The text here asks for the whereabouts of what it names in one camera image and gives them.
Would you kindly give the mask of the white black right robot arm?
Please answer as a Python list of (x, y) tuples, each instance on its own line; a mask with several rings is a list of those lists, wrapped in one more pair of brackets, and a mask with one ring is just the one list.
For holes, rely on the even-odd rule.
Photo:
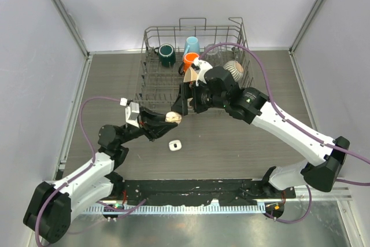
[(304, 157), (300, 163), (270, 167), (261, 183), (266, 197), (273, 198), (289, 187), (302, 185), (325, 193), (332, 190), (350, 145), (346, 138), (325, 136), (290, 115), (283, 115), (270, 97), (253, 87), (239, 87), (222, 67), (208, 69), (196, 80), (181, 82), (171, 110), (185, 116), (189, 106), (195, 113), (224, 109), (234, 119), (271, 133)]

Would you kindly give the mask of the beige small earbud case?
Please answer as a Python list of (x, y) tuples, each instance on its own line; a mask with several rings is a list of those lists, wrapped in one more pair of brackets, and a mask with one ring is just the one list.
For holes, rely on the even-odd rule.
[(177, 112), (170, 111), (170, 112), (166, 113), (166, 115), (165, 115), (165, 122), (167, 122), (167, 123), (180, 124), (181, 121), (182, 121), (182, 115), (177, 113)]

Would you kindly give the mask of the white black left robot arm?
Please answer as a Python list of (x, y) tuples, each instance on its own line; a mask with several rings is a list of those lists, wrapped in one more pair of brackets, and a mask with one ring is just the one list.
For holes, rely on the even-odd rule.
[(117, 200), (123, 193), (123, 179), (115, 173), (122, 165), (128, 148), (124, 143), (145, 136), (154, 141), (181, 122), (177, 112), (160, 114), (133, 103), (125, 109), (123, 126), (104, 125), (99, 130), (100, 148), (83, 166), (67, 177), (36, 188), (25, 212), (23, 223), (50, 244), (60, 240), (72, 221), (93, 203), (108, 197)]

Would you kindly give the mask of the white earbud charging case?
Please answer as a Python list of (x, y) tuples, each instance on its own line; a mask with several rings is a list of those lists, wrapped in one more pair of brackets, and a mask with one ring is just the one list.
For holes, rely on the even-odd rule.
[(175, 152), (182, 148), (182, 143), (180, 140), (173, 140), (168, 143), (168, 146), (170, 151)]

